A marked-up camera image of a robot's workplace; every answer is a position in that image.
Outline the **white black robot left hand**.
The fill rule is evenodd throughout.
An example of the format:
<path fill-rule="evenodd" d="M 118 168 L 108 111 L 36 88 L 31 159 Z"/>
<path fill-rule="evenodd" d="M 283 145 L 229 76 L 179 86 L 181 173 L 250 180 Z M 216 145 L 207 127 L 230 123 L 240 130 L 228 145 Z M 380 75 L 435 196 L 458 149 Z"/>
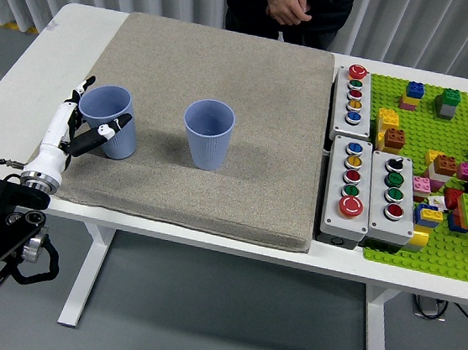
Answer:
<path fill-rule="evenodd" d="M 60 187 L 70 158 L 102 147 L 110 159 L 125 159 L 135 151 L 136 130 L 131 93 L 120 86 L 93 90 L 94 76 L 78 85 L 57 109 L 35 159 L 24 166 L 21 181 L 51 192 Z"/>

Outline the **person's hand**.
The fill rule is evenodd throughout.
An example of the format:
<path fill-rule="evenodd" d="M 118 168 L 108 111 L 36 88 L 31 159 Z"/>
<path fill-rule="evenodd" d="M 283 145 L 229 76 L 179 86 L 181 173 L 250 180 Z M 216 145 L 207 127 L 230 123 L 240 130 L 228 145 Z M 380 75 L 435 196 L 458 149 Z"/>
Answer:
<path fill-rule="evenodd" d="M 266 0 L 266 14 L 280 25 L 299 25 L 312 19 L 307 0 Z"/>

